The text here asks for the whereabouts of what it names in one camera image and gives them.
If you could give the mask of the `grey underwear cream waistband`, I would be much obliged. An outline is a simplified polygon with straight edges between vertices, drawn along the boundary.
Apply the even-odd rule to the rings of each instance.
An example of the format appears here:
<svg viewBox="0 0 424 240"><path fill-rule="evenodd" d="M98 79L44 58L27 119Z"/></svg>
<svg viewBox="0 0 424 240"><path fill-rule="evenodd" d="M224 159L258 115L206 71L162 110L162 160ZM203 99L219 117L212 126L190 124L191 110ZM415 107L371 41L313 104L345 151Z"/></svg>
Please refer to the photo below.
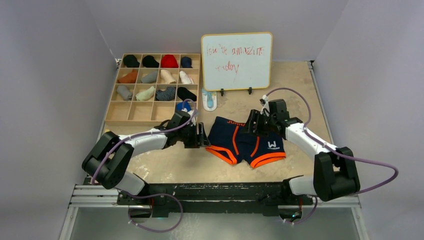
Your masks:
<svg viewBox="0 0 424 240"><path fill-rule="evenodd" d="M116 92L120 95L120 97L124 101L131 101L133 98L133 93L130 91L130 89L126 85L119 85L116 88Z"/></svg>

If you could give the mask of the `navy orange boxer briefs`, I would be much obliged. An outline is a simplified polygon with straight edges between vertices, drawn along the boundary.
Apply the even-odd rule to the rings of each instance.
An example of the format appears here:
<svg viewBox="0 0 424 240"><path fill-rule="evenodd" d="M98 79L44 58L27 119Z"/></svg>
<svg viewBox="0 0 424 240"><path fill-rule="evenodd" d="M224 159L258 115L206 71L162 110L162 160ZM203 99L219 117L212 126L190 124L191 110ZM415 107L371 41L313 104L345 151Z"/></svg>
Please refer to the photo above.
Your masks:
<svg viewBox="0 0 424 240"><path fill-rule="evenodd" d="M210 129L206 151L230 165L246 161L255 169L286 158L283 139L275 134L259 137L243 133L245 124L217 116Z"/></svg>

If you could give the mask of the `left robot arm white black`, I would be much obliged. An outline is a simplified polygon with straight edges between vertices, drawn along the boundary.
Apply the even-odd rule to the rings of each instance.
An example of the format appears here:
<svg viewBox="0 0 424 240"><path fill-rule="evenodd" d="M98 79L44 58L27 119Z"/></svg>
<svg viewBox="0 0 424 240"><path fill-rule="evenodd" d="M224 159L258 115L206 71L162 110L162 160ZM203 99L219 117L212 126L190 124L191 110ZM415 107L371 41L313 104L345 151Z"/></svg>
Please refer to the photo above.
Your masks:
<svg viewBox="0 0 424 240"><path fill-rule="evenodd" d="M171 119L152 129L133 135L104 133L82 162L82 169L92 183L105 189L117 189L129 194L138 205L149 199L148 184L127 168L131 158L154 150L164 150L182 142L186 149L211 145L203 123L193 122L195 114L177 110Z"/></svg>

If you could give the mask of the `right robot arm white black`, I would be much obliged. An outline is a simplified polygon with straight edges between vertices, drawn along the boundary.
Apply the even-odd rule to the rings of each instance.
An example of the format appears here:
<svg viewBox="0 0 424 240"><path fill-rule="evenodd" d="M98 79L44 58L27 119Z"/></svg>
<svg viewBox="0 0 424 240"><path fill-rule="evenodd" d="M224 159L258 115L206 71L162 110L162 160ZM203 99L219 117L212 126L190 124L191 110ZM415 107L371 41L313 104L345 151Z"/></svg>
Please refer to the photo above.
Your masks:
<svg viewBox="0 0 424 240"><path fill-rule="evenodd" d="M325 142L298 118L291 117L283 99L262 100L261 110L252 109L242 133L257 137L272 134L291 142L313 160L313 174L283 180L280 196L288 204L301 195L316 196L327 202L357 193L360 181L353 152Z"/></svg>

